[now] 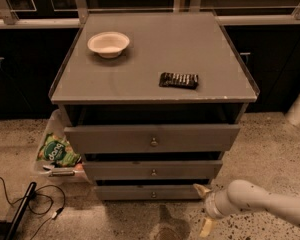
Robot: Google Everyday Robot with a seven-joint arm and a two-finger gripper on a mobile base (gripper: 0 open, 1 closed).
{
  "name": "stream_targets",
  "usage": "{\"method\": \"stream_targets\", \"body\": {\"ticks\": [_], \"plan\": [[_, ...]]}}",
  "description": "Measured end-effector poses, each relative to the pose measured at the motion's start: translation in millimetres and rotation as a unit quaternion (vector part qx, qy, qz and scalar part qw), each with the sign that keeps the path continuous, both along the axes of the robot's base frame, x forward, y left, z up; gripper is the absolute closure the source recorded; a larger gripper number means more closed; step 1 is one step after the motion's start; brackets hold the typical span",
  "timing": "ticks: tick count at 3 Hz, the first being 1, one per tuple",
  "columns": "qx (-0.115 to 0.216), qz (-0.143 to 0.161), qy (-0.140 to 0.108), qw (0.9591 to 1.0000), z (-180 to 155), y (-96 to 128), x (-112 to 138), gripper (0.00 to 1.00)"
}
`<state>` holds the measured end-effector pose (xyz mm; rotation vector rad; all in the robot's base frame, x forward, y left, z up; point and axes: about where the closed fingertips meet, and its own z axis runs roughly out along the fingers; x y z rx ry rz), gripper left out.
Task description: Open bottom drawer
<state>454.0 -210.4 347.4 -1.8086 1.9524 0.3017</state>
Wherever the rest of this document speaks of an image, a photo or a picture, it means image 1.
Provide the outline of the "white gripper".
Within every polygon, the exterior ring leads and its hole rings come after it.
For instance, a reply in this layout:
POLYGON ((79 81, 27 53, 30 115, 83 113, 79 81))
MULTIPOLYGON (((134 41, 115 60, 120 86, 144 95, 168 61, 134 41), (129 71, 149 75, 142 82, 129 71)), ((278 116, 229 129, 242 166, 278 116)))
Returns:
POLYGON ((218 220, 226 216, 226 213, 221 211, 222 203, 226 200, 226 192, 214 192, 200 184, 194 184, 193 187, 196 189, 198 195, 201 198, 204 198, 204 209, 208 217, 203 219, 199 236, 201 238, 205 238, 211 233, 215 225, 215 221, 213 219, 218 220))

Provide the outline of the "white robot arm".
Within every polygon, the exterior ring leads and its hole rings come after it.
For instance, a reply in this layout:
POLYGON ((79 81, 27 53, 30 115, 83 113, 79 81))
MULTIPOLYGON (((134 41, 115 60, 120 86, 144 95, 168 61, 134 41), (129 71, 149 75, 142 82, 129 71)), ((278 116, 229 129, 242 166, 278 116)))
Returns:
POLYGON ((300 228, 300 197, 269 192, 246 180, 234 180, 225 189, 213 191, 194 184, 201 197, 205 217, 200 236, 207 237, 218 220, 232 214, 266 211, 300 228))

